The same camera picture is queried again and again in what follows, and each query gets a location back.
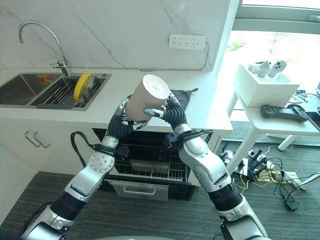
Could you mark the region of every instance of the yellow dish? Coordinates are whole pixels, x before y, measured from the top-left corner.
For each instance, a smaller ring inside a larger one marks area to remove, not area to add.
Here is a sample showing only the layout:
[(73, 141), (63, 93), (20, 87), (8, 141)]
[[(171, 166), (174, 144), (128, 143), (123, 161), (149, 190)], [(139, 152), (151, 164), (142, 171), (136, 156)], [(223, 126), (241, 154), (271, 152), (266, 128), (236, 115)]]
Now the yellow dish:
[(92, 72), (85, 72), (84, 74), (82, 74), (82, 76), (79, 78), (74, 88), (74, 92), (73, 92), (74, 100), (79, 101), (79, 99), (82, 97), (84, 92), (88, 88), (91, 88), (93, 84), (94, 84), (94, 76), (92, 75)]

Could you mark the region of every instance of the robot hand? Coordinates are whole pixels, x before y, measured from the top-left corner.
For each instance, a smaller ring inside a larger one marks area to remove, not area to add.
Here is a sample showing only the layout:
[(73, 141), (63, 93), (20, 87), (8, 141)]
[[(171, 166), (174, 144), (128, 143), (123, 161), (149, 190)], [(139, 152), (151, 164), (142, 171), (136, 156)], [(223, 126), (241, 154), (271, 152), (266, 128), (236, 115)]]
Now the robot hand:
[(148, 124), (147, 121), (142, 121), (138, 123), (134, 123), (132, 120), (128, 122), (128, 124), (124, 124), (124, 110), (130, 99), (130, 96), (126, 97), (120, 105), (116, 108), (110, 123), (108, 130), (106, 132), (106, 136), (110, 136), (116, 139), (123, 138), (128, 134), (134, 132), (135, 130), (141, 129)]
[(154, 108), (145, 108), (144, 113), (149, 116), (158, 117), (160, 119), (165, 120), (167, 123), (171, 125), (172, 129), (176, 132), (176, 128), (178, 126), (187, 125), (186, 114), (183, 108), (181, 107), (178, 99), (172, 92), (170, 92), (167, 103), (167, 107), (162, 107), (162, 110), (157, 110)]

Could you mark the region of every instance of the marble wall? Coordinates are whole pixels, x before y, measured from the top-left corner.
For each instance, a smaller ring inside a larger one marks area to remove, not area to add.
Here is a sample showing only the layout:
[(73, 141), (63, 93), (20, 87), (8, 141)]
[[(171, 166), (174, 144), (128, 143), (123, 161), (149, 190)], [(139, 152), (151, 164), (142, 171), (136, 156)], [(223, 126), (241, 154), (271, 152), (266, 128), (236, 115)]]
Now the marble wall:
[[(232, 1), (1, 0), (0, 68), (48, 67), (62, 59), (39, 26), (25, 27), (20, 44), (19, 24), (34, 20), (56, 33), (75, 68), (211, 70)], [(205, 35), (207, 44), (204, 50), (171, 49), (173, 33)]]

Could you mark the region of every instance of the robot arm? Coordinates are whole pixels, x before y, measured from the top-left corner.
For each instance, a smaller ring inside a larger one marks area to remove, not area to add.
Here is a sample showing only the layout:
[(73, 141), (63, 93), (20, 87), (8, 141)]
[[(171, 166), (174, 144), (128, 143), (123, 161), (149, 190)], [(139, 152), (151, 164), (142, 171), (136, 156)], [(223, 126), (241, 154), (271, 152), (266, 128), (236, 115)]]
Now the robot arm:
[[(178, 135), (192, 129), (178, 100), (170, 94), (167, 109), (146, 108), (144, 112), (171, 124)], [(213, 202), (222, 221), (220, 226), (226, 240), (269, 239), (267, 232), (231, 180), (223, 161), (212, 153), (207, 143), (199, 136), (182, 140), (180, 159), (187, 164)]]
[(87, 166), (75, 175), (62, 194), (22, 234), (23, 240), (65, 240), (64, 233), (74, 224), (75, 218), (101, 185), (114, 164), (114, 152), (119, 138), (143, 128), (147, 122), (124, 124), (122, 114), (128, 102), (125, 98), (117, 107), (101, 145)]

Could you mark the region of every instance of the dishwasher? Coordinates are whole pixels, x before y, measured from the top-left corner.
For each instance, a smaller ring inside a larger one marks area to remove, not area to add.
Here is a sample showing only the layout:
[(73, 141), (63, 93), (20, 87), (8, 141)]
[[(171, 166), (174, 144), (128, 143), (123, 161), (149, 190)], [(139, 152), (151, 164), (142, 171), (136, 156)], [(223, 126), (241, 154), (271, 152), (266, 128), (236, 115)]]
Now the dishwasher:
[[(106, 129), (93, 128), (100, 141)], [(181, 161), (178, 149), (163, 145), (166, 132), (135, 131), (119, 140), (129, 148), (127, 158), (116, 157), (113, 170), (100, 189), (119, 197), (189, 201), (196, 188), (188, 182), (190, 168)]]

